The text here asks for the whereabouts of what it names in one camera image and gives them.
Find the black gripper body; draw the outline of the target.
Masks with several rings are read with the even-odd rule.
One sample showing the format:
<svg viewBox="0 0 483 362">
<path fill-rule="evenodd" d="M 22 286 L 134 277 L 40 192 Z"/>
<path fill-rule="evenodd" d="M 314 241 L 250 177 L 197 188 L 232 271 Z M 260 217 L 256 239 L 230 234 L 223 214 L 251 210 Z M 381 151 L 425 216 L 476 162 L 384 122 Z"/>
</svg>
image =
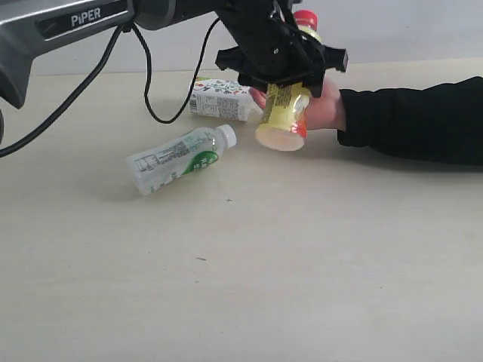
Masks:
<svg viewBox="0 0 483 362">
<path fill-rule="evenodd" d="M 318 45 L 302 35 L 288 1 L 214 1 L 214 11 L 244 54 L 238 82 L 256 89 L 301 82 L 307 88 Z"/>
</svg>

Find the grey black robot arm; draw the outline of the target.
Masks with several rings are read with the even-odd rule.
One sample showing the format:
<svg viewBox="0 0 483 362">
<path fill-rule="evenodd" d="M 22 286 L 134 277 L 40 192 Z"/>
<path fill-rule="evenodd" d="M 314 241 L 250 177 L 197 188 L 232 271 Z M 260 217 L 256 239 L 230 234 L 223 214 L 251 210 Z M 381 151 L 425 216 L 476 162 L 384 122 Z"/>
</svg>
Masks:
<svg viewBox="0 0 483 362">
<path fill-rule="evenodd" d="M 213 12 L 235 40 L 218 53 L 220 69 L 259 91 L 302 84 L 314 97 L 328 69 L 346 70 L 344 49 L 323 45 L 296 24 L 290 1 L 3 1 L 1 96 L 23 106 L 36 57 L 113 29 L 113 37 L 164 29 Z"/>
</svg>

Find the forearm in black sleeve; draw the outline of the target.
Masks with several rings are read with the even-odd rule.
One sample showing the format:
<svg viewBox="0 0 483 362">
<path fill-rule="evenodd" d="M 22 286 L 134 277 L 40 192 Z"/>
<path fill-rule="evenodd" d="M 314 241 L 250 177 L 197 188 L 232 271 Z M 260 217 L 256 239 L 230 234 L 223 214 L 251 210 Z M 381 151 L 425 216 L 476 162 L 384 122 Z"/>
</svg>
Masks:
<svg viewBox="0 0 483 362">
<path fill-rule="evenodd" d="M 482 164 L 482 78 L 423 90 L 341 90 L 346 128 L 338 142 L 396 158 Z"/>
</svg>

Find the bare open human hand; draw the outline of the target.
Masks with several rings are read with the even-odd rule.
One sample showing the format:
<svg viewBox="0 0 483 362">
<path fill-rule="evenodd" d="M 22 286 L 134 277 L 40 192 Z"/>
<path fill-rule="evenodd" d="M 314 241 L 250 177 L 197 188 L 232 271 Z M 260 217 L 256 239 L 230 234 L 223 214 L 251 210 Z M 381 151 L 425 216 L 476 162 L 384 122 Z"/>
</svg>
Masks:
<svg viewBox="0 0 483 362">
<path fill-rule="evenodd" d="M 307 130 L 346 130 L 346 112 L 338 86 L 325 78 L 319 98 L 312 98 L 305 109 Z"/>
</svg>

